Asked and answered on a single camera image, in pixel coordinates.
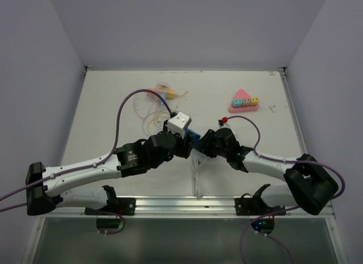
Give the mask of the blue cube socket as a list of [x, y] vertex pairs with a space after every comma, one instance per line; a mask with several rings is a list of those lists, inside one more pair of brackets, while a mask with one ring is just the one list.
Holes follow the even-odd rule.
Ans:
[[201, 136], [195, 131], [187, 128], [184, 134], [184, 147], [187, 149], [193, 149], [199, 142]]

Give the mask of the pink triangular power strip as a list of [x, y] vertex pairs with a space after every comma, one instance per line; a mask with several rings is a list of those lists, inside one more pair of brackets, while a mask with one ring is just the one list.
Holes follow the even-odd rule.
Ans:
[[228, 112], [238, 114], [243, 112], [253, 112], [259, 109], [259, 97], [250, 96], [243, 89], [239, 89], [231, 101]]

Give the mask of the teal usb charger plug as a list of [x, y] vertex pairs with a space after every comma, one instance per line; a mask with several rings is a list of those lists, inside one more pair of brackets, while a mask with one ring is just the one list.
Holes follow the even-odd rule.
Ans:
[[243, 106], [243, 99], [234, 99], [232, 102], [232, 107], [242, 107]]

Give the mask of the beige usb charger plug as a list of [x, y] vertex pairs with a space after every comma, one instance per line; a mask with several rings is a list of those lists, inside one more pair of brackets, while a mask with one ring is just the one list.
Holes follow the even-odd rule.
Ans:
[[251, 105], [251, 98], [242, 99], [242, 107], [247, 107]]

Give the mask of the yellow usb charger plug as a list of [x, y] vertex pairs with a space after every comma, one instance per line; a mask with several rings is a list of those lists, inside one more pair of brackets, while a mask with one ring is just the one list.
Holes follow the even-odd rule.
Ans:
[[251, 97], [250, 106], [257, 106], [259, 104], [260, 99], [258, 97]]

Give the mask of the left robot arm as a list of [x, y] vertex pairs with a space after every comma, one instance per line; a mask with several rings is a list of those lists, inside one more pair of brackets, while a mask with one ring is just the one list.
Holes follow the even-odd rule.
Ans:
[[32, 163], [26, 176], [26, 206], [30, 216], [44, 215], [60, 207], [85, 207], [112, 214], [118, 209], [114, 189], [88, 190], [84, 185], [106, 179], [145, 174], [174, 157], [188, 158], [200, 135], [187, 129], [181, 136], [161, 131], [116, 148], [95, 160], [63, 167]]

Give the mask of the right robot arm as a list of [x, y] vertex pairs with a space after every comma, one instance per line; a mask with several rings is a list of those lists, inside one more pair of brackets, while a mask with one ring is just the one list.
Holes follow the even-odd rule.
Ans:
[[241, 145], [229, 128], [208, 130], [194, 148], [210, 158], [225, 158], [237, 171], [264, 174], [283, 181], [281, 185], [265, 184], [250, 198], [242, 199], [241, 206], [249, 215], [284, 211], [286, 206], [300, 207], [311, 215], [318, 215], [338, 191], [335, 180], [313, 156], [303, 154], [290, 164], [282, 158], [263, 159], [253, 148]]

